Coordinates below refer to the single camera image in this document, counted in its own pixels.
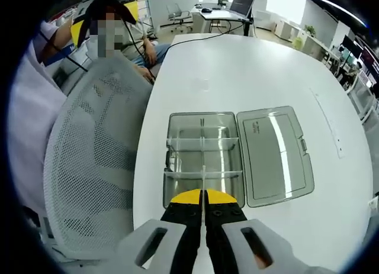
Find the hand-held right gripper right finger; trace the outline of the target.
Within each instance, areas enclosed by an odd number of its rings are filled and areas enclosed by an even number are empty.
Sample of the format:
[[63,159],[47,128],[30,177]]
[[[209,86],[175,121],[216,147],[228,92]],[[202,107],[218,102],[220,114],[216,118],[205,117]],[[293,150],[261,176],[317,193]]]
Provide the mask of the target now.
[[259,220],[248,220],[231,195],[206,189],[206,242],[215,273],[296,273],[288,242]]

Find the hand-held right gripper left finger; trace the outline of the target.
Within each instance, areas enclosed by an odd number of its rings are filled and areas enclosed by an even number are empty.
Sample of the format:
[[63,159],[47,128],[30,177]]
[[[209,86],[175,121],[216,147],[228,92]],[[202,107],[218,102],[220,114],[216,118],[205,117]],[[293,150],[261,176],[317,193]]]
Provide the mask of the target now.
[[191,273],[201,237],[203,191],[172,198],[160,220],[151,219],[117,249],[118,273]]

